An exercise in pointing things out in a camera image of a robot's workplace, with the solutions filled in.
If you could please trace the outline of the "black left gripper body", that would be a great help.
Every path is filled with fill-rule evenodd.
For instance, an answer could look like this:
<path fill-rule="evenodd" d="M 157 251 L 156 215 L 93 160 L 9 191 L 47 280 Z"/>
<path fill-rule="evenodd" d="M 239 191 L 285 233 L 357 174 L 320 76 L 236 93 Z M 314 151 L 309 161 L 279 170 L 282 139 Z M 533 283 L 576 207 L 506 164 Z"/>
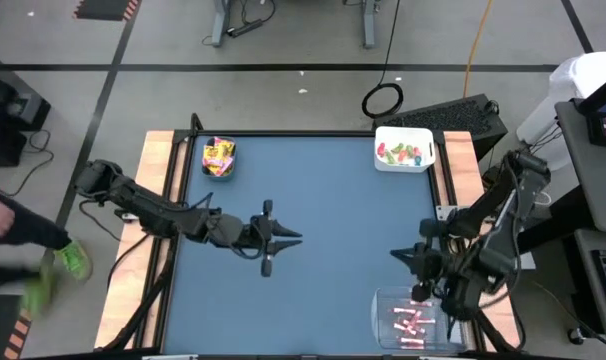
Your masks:
<path fill-rule="evenodd" d="M 275 221 L 272 219 L 273 201 L 263 202 L 262 213 L 254 215 L 245 224 L 239 218 L 219 211 L 217 213 L 217 245 L 230 249 L 245 260 L 261 259 L 261 276 L 272 275 L 275 256 Z"/>

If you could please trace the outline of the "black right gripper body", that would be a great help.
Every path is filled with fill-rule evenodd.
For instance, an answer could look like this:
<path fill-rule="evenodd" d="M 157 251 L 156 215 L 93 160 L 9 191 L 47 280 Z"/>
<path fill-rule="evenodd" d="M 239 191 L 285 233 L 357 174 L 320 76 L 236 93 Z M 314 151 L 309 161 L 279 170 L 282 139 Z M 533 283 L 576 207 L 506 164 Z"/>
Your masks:
<path fill-rule="evenodd" d="M 424 239 L 414 245 L 410 260 L 411 273 L 417 278 L 412 288 L 412 299 L 425 302 L 431 296 L 444 303 L 454 303 L 452 292 L 453 273 L 451 236 L 442 221 L 423 219 L 419 226 L 419 235 Z"/>

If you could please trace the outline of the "clear plastic bin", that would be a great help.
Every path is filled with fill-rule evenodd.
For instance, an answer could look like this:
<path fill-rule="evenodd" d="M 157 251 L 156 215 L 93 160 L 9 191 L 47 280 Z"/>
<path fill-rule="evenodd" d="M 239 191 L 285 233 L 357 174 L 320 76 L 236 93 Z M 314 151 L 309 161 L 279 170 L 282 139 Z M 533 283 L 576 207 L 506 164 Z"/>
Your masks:
<path fill-rule="evenodd" d="M 383 287 L 376 290 L 371 304 L 371 324 L 374 338 L 378 345 L 385 350 L 403 351 L 414 354 L 451 355 L 467 350 L 462 339 L 460 325 L 452 320 L 440 307 L 440 300 L 429 298 L 432 307 L 413 307 L 409 301 L 412 299 L 412 289 L 409 287 Z M 413 314 L 393 313 L 393 307 L 413 308 L 421 311 L 420 319 L 436 319 L 435 324 L 410 323 Z M 424 336 L 414 337 L 393 328 L 394 323 L 405 326 L 422 328 Z M 422 339 L 424 349 L 401 349 L 398 338 L 407 337 Z"/>

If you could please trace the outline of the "teal plastic bin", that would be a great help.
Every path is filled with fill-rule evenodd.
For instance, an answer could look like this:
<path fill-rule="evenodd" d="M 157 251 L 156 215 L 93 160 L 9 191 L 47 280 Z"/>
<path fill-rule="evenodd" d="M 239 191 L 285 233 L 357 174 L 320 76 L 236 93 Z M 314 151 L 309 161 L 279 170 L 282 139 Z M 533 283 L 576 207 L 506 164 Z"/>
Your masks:
<path fill-rule="evenodd" d="M 203 149 L 204 149 L 204 146 L 205 146 L 205 145 L 214 145 L 214 138 L 215 138 L 215 137 L 219 137 L 219 136 L 213 136 L 213 137 L 210 137 L 209 139 L 207 139 L 207 140 L 206 140 L 206 142 L 205 142 L 205 144 L 203 145 Z M 201 156 L 201 172 L 202 172 L 202 173 L 203 173 L 203 174 L 204 174 L 206 177 L 209 177 L 209 178 L 214 179 L 214 180 L 221 180 L 221 181 L 223 181 L 223 180 L 226 180 L 226 179 L 230 178 L 230 177 L 232 176 L 232 174 L 233 174 L 234 170 L 235 170 L 235 166 L 236 166 L 236 151 L 237 151 L 237 144 L 236 144 L 236 141 L 235 141 L 233 138 L 230 138 L 230 137 L 219 137 L 219 138 L 229 139 L 229 140 L 233 140 L 233 141 L 235 142 L 235 149 L 234 149 L 234 153 L 233 153 L 233 155 L 232 155 L 232 156 L 234 157 L 234 165 L 233 165 L 233 169 L 232 169 L 232 171 L 231 171 L 230 173 L 228 173 L 226 176 L 223 176 L 223 177 L 215 177 L 215 176 L 210 176 L 210 175 L 207 173 L 207 171 L 204 169 L 204 165 L 205 165 L 205 164 L 203 163 L 203 159 L 202 159 L 202 157 L 203 157 L 203 151 L 202 151 L 202 156 Z M 227 157 L 222 157 L 222 156 L 220 156 L 220 157 L 221 157 L 220 162 L 224 162 L 224 161 L 225 161 L 225 159 L 227 158 Z"/>

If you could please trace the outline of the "wooden table side board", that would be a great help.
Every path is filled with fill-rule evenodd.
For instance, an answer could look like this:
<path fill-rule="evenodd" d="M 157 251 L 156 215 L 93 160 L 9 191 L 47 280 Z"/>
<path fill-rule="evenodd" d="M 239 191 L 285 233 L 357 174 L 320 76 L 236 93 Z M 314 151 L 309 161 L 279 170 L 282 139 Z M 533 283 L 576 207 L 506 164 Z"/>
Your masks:
<path fill-rule="evenodd" d="M 186 150 L 187 142 L 176 138 L 172 131 L 149 131 L 135 181 L 172 201 L 178 200 Z M 109 276 L 95 348 L 114 340 L 132 317 L 151 283 L 159 278 L 169 246 L 168 239 L 145 238 L 136 223 L 124 226 L 117 251 L 119 263 Z"/>
<path fill-rule="evenodd" d="M 469 132 L 445 131 L 445 153 L 448 158 L 454 196 L 459 206 L 472 205 L 483 193 L 473 141 Z M 484 310 L 492 325 L 511 346 L 521 341 L 509 297 Z"/>

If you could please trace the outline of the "white plastic bin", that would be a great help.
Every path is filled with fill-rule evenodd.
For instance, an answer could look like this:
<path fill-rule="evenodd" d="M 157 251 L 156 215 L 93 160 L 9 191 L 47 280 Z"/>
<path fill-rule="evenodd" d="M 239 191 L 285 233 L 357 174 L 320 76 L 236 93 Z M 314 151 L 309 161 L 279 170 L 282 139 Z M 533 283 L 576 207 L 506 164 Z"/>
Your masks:
<path fill-rule="evenodd" d="M 383 157 L 377 155 L 377 148 L 380 143 L 386 145 L 386 153 Z M 399 143 L 406 146 L 411 145 L 419 147 L 422 155 L 422 165 L 415 166 L 413 158 L 407 157 L 403 163 L 398 162 L 399 153 L 394 154 L 391 150 Z M 386 154 L 392 155 L 395 159 L 394 165 L 389 165 L 386 161 Z M 431 130 L 426 128 L 406 128 L 380 126 L 375 130 L 374 140 L 374 165 L 378 171 L 382 172 L 400 172 L 400 173 L 423 173 L 431 167 L 436 161 L 435 142 Z"/>

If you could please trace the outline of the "black computer tower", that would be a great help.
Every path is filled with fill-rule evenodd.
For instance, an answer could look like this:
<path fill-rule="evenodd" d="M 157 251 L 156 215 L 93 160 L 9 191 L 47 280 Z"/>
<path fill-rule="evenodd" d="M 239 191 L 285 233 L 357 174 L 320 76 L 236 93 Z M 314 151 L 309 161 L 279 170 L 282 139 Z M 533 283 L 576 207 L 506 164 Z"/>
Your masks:
<path fill-rule="evenodd" d="M 485 94 L 375 119 L 372 128 L 379 126 L 467 131 L 471 135 L 478 161 L 508 133 L 499 117 L 498 103 L 489 100 Z"/>

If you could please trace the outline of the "grey desk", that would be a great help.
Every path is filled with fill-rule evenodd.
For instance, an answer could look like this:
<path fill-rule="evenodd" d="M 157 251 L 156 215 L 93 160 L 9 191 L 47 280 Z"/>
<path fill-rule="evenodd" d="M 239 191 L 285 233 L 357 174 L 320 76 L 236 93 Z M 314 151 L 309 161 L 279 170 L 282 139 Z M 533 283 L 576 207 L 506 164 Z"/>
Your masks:
<path fill-rule="evenodd" d="M 606 337 L 606 274 L 596 257 L 598 251 L 606 253 L 606 148 L 590 142 L 588 119 L 575 103 L 560 102 L 555 110 L 592 221 L 574 237 Z"/>

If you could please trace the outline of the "black power strip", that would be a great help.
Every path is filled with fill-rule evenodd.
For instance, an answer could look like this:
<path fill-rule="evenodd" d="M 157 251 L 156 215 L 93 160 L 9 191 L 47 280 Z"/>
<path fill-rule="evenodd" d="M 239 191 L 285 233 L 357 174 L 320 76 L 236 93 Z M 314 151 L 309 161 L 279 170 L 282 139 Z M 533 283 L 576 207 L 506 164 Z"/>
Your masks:
<path fill-rule="evenodd" d="M 251 32 L 255 29 L 258 29 L 263 26 L 264 21 L 261 19 L 254 20 L 249 23 L 245 23 L 240 27 L 231 27 L 226 31 L 226 34 L 232 38 L 237 38 L 241 35 L 244 35 L 248 32 Z"/>

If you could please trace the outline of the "grey metal table leg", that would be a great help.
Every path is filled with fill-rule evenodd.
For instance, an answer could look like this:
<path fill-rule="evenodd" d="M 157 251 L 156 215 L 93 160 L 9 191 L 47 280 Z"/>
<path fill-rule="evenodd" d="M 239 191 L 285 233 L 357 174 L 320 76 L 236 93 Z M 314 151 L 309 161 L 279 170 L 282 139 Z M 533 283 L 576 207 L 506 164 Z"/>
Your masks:
<path fill-rule="evenodd" d="M 213 0 L 215 6 L 214 23 L 211 33 L 211 45 L 220 47 L 229 28 L 230 9 L 233 0 Z"/>
<path fill-rule="evenodd" d="M 375 13 L 377 0 L 362 0 L 362 19 L 363 19 L 363 46 L 366 49 L 374 48 L 375 39 Z"/>

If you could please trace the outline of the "person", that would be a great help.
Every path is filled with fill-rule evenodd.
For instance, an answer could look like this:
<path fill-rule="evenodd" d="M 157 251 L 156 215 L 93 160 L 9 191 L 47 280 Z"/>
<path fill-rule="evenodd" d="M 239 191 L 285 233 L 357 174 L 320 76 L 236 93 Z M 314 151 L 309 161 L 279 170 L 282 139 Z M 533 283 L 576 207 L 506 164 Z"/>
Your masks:
<path fill-rule="evenodd" d="M 54 253 L 65 269 L 78 281 L 92 274 L 92 262 L 82 243 L 49 219 L 34 213 L 14 199 L 0 193 L 0 201 L 15 212 L 15 221 L 0 245 L 35 244 Z M 54 293 L 55 272 L 51 263 L 42 262 L 36 268 L 1 266 L 0 286 L 22 282 L 25 293 L 22 306 L 32 317 L 41 315 Z"/>

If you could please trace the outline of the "white trash bin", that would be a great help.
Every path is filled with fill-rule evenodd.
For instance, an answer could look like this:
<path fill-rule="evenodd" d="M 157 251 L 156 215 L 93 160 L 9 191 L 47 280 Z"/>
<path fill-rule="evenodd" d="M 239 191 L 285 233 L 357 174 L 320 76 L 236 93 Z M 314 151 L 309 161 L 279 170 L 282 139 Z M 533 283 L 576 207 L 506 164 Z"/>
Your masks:
<path fill-rule="evenodd" d="M 556 120 L 555 104 L 587 98 L 606 82 L 606 52 L 570 58 L 549 76 L 546 97 L 517 128 L 517 138 L 545 160 L 551 171 L 570 163 L 566 142 Z"/>

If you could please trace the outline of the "black orange striped mat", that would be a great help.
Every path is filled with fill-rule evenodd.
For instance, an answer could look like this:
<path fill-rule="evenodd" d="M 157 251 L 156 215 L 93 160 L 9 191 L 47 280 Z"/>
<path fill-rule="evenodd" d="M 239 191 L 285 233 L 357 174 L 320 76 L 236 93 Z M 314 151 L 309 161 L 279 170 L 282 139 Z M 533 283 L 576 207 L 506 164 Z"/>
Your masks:
<path fill-rule="evenodd" d="M 18 360 L 32 318 L 18 295 L 0 295 L 0 360 Z"/>
<path fill-rule="evenodd" d="M 80 0 L 73 16 L 77 19 L 129 21 L 141 0 Z"/>

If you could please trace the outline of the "black floor equipment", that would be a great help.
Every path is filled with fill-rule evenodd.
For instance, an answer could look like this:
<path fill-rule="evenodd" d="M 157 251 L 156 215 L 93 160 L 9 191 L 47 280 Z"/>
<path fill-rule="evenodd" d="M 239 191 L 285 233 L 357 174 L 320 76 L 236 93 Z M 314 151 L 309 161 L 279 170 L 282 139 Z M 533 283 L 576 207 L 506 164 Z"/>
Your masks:
<path fill-rule="evenodd" d="M 27 144 L 24 132 L 41 130 L 50 109 L 50 103 L 15 73 L 0 75 L 0 168 L 19 164 Z"/>

